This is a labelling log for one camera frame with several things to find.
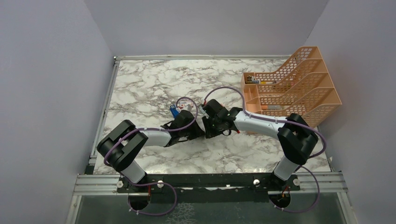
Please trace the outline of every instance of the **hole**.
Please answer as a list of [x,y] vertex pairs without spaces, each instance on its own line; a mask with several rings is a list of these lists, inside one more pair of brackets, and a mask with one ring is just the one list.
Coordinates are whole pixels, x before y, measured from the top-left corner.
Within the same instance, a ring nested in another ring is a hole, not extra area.
[[147,207],[149,200],[147,197],[142,196],[129,196],[128,203],[134,210],[142,210]]

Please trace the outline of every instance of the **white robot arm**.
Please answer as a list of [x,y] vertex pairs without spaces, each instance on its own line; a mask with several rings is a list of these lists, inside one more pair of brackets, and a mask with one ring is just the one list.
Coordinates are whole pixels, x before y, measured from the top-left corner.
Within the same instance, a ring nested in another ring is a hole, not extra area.
[[[306,163],[318,141],[318,137],[312,131],[299,126],[277,122],[291,120],[307,125],[298,114],[291,114],[289,117],[271,117],[255,114],[259,117],[276,120],[276,122],[265,121],[246,115],[241,108],[233,107],[231,110],[227,110],[215,99],[207,102],[202,109],[207,114],[207,116],[202,118],[205,131],[194,122],[184,130],[167,132],[166,130],[184,127],[193,121],[194,116],[189,111],[182,110],[174,121],[161,126],[164,131],[143,130],[130,135],[127,139],[127,144],[118,145],[110,153],[108,157],[109,164],[116,171],[128,177],[133,183],[139,183],[147,175],[134,161],[142,147],[168,147],[178,143],[182,137],[187,138],[187,140],[193,140],[201,136],[212,138],[224,134],[224,132],[230,134],[231,131],[249,131],[279,139],[285,156],[276,166],[273,178],[275,181],[285,182],[298,166]],[[129,120],[122,121],[98,144],[98,152],[105,156],[120,138],[134,129],[136,129],[136,126],[132,122]]]

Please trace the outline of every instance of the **marble surface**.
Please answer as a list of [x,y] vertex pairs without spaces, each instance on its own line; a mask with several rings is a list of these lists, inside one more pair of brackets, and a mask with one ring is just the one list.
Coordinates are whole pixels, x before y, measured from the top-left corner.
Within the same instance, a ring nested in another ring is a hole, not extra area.
[[[145,60],[121,61],[103,137],[122,120],[142,127],[159,127],[173,120],[169,106],[187,96],[203,102],[219,86],[240,88],[246,71],[270,72],[285,60]],[[218,90],[210,98],[225,107],[241,107],[238,93]],[[318,143],[314,152],[320,151]],[[232,133],[212,139],[195,139],[171,147],[144,147],[136,158],[149,174],[204,174],[272,172],[283,156],[278,140],[260,134]],[[325,154],[309,159],[312,171],[330,171]],[[94,174],[116,174],[98,154]]]

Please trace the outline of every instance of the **white wall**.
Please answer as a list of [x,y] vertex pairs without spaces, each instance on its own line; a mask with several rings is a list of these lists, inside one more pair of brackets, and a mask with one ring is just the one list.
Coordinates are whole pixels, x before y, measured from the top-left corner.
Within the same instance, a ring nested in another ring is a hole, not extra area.
[[117,56],[285,55],[328,0],[85,0]]
[[64,223],[113,58],[82,0],[0,2],[0,223]]
[[359,223],[395,223],[396,1],[330,0],[305,44],[343,102],[321,129]]

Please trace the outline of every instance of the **mesh basket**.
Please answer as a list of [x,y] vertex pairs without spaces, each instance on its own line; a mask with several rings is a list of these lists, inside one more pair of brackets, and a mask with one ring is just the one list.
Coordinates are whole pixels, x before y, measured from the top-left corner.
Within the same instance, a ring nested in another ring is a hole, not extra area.
[[256,72],[255,76],[260,81],[277,81],[280,82],[283,78],[288,76],[294,69],[299,67],[301,62],[307,59],[321,59],[322,56],[318,47],[300,47],[293,55],[286,60],[285,63],[274,72]]
[[300,61],[288,74],[282,73],[283,77],[276,84],[245,83],[248,76],[254,76],[260,81],[270,80],[264,74],[275,72],[243,74],[241,88],[248,111],[269,116],[289,116],[291,113],[298,113],[309,126],[315,127],[341,105],[317,47],[299,48],[285,64],[295,62],[296,54],[302,55],[300,52],[308,52],[303,54],[307,55],[307,58]]

